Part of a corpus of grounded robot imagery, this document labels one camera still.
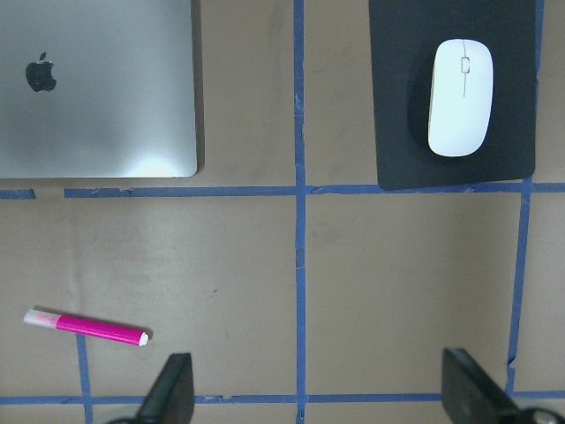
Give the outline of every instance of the mouse scroll wheel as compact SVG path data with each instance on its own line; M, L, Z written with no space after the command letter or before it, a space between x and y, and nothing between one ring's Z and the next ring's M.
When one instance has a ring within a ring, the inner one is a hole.
M462 73L469 73L469 69L470 69L471 65L469 62L469 58L468 57L462 57L461 58L461 72Z

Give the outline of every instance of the white marker cap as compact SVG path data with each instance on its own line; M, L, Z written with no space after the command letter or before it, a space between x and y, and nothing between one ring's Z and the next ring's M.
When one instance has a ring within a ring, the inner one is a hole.
M61 318L61 315L30 309L24 316L24 322L26 324L39 325L46 329L56 329L59 318Z
M149 341L149 335L147 333L143 333L139 338L139 345L145 346L147 344L147 341Z

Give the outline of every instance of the black object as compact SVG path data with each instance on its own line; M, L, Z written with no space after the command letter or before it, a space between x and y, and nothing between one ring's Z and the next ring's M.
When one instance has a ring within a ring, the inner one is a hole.
M530 176L535 167L536 1L370 0L379 185L386 190ZM448 39L493 57L493 106L481 148L460 158L427 145L433 60Z
M464 349L444 349L443 408L454 424L565 424L557 413L520 410Z
M57 85L57 80L51 76L53 64L51 62L42 62L45 56L47 56L47 53L44 51L40 55L40 62L31 63L26 67L27 83L35 92L42 90L51 91Z
M135 418L109 424L189 424L194 412L190 353L174 353L157 377Z

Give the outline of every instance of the silver laptop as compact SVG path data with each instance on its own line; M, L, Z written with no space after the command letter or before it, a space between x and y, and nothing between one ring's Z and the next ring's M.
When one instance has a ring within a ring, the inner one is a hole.
M196 172L191 0L0 0L0 178Z

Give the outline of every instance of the blue tape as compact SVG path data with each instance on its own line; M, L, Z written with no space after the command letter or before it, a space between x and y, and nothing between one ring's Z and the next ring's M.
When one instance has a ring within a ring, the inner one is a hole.
M534 183L531 190L534 193L563 193L565 183Z
M294 395L197 396L197 404L296 404Z
M512 299L512 315L510 318L510 335L508 341L508 362L506 391L514 392L516 370L514 361L518 354L518 338L520 333L520 316L522 314L522 300L524 295L524 276L526 268L526 250L528 246L528 229L530 226L530 200L531 183L524 184L522 203L520 206L520 220L518 224L518 242L516 248L516 266L514 271L514 295Z
M439 402L440 393L381 393L358 395L310 395L309 404L333 404L347 402Z
M67 199L108 199L116 197L242 197L293 196L294 186L250 187L145 187L121 190L119 188L66 188Z
M91 397L92 405L139 405L142 404L143 396L99 396Z
M79 355L80 389L85 406L85 423L93 424L92 393L90 391L90 374L88 372L87 340L77 334L77 354Z
M29 201L35 199L34 190L0 190L0 200Z
M0 397L0 405L82 405L82 396L9 396Z
M305 422L306 404L306 170L304 145L304 0L294 0L294 160L296 167L297 227L297 416Z
M438 187L383 190L376 184L323 185L307 187L309 195L317 194L412 194L412 193L521 193L523 183L477 183L465 185L444 185Z

